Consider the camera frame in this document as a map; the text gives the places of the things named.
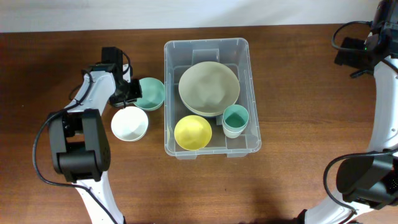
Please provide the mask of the green bowl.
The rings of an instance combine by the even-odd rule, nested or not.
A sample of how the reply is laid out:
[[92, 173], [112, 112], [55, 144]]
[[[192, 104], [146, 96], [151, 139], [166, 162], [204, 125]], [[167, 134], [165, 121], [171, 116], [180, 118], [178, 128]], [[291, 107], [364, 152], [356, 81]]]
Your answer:
[[141, 78], [139, 84], [142, 90], [142, 97], [138, 98], [134, 105], [145, 111], [159, 109], [165, 100], [164, 84], [152, 77]]

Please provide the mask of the white bowl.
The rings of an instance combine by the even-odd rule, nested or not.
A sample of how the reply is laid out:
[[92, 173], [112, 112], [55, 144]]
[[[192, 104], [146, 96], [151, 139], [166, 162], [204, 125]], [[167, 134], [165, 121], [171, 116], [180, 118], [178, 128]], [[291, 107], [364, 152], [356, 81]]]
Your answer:
[[129, 106], [115, 113], [111, 120], [113, 134], [122, 141], [138, 141], [146, 134], [149, 119], [146, 112]]

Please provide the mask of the yellow bowl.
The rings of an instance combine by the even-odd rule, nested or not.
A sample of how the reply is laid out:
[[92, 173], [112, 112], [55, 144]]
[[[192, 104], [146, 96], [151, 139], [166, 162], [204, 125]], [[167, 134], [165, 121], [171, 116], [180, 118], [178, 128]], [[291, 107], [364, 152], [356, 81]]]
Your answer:
[[185, 150], [197, 151], [208, 145], [213, 135], [209, 122], [197, 115], [180, 119], [174, 130], [177, 144]]

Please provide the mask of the cream white plate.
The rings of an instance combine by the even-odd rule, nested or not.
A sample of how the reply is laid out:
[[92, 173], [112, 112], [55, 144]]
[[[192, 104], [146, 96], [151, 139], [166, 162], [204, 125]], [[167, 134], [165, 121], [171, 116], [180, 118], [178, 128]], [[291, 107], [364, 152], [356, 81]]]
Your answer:
[[218, 62], [200, 62], [186, 70], [178, 83], [178, 93], [189, 96], [237, 97], [240, 84], [232, 69]]

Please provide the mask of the beige plate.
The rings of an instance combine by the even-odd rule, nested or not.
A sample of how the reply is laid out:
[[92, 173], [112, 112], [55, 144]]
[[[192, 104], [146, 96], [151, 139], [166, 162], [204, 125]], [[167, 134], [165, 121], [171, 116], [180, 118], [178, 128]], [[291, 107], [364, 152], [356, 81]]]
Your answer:
[[221, 115], [225, 109], [238, 101], [238, 96], [189, 96], [180, 97], [182, 103], [192, 112], [200, 116], [214, 117]]

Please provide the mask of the green cup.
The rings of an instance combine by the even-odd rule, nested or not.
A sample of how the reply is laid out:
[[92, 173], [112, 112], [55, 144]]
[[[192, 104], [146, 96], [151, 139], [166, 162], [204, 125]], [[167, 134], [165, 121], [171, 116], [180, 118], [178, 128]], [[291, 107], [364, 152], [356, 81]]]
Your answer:
[[248, 124], [249, 112], [241, 105], [231, 105], [225, 109], [222, 119], [228, 128], [241, 130]]

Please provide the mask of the cream white cup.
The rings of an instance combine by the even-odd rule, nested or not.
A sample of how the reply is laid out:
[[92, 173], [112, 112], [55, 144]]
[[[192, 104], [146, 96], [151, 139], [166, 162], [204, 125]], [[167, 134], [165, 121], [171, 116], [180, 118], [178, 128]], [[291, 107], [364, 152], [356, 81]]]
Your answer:
[[241, 133], [231, 133], [231, 132], [227, 132], [224, 130], [223, 130], [223, 132], [227, 138], [231, 138], [231, 139], [237, 138], [241, 134]]

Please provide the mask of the grey cup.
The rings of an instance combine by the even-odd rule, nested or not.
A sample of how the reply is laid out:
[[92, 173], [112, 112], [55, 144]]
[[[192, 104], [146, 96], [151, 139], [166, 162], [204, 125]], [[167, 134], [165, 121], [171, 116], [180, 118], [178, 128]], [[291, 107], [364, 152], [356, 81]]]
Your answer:
[[223, 130], [231, 133], [241, 133], [246, 129], [247, 125], [248, 124], [245, 124], [239, 128], [232, 128], [231, 126], [228, 126], [224, 120], [222, 120]]

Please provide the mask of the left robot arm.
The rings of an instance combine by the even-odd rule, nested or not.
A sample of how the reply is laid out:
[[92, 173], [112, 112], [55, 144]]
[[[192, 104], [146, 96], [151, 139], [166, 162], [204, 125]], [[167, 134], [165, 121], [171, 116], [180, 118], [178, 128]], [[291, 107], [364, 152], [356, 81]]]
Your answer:
[[83, 83], [74, 99], [50, 113], [43, 127], [49, 131], [53, 168], [65, 177], [63, 187], [78, 191], [93, 223], [125, 223], [108, 179], [111, 150], [101, 115], [106, 105], [125, 108], [142, 97], [132, 77], [127, 54], [103, 47], [101, 60], [82, 70]]

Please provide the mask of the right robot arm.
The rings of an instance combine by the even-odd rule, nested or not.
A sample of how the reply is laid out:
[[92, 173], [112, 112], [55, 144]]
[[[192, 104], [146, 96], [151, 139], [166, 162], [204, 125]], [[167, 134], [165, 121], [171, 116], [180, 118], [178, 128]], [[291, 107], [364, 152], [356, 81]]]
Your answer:
[[345, 38], [335, 63], [376, 81], [373, 133], [364, 153], [333, 159], [323, 173], [327, 197], [296, 223], [353, 223], [364, 213], [397, 205], [397, 1], [379, 2], [366, 39]]

